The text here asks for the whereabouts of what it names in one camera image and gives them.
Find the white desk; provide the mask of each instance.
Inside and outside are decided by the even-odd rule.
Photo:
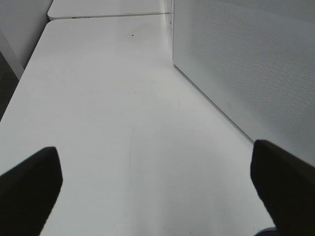
[[[42,235],[252,236],[252,143],[173,67],[165,15],[50,22],[0,123],[0,173],[56,146]]]
[[[169,0],[54,0],[49,19],[149,15],[166,13]]]

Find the gray floor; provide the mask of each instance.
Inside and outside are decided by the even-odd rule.
[[[0,120],[8,106],[19,80],[0,53]]]

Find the white partition panel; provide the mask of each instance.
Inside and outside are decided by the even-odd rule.
[[[175,0],[174,63],[251,138],[315,164],[315,3]]]

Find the table surface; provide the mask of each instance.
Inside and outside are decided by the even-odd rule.
[[[163,14],[166,0],[54,0],[50,20],[65,18],[108,17]]]
[[[56,146],[41,235],[253,236],[252,142],[172,63],[165,15],[50,22],[0,122],[0,173]]]

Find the scratch mark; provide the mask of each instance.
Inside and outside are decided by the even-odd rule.
[[[121,112],[121,113],[119,113],[118,115],[116,115],[114,119],[117,119],[117,118],[120,117],[121,115],[123,115],[123,114],[125,114],[125,113],[128,113],[128,112],[131,112],[131,111],[124,111],[124,112]]]
[[[116,220],[115,223],[113,224],[112,231],[115,229],[116,224],[118,223],[119,220]]]
[[[129,143],[129,171],[130,171],[130,185],[131,185],[131,187],[132,187],[131,145],[132,145],[132,139],[133,139],[134,130],[135,130],[135,127],[136,127],[136,124],[137,124],[137,120],[138,120],[139,114],[140,114],[140,112],[142,111],[142,107],[143,107],[143,104],[141,104],[141,106],[140,106],[140,108],[139,108],[139,111],[138,111],[138,113],[137,113],[137,116],[136,116],[136,118],[135,118],[135,121],[134,121],[134,124],[133,124],[133,127],[132,127],[132,131],[131,131],[130,143]]]

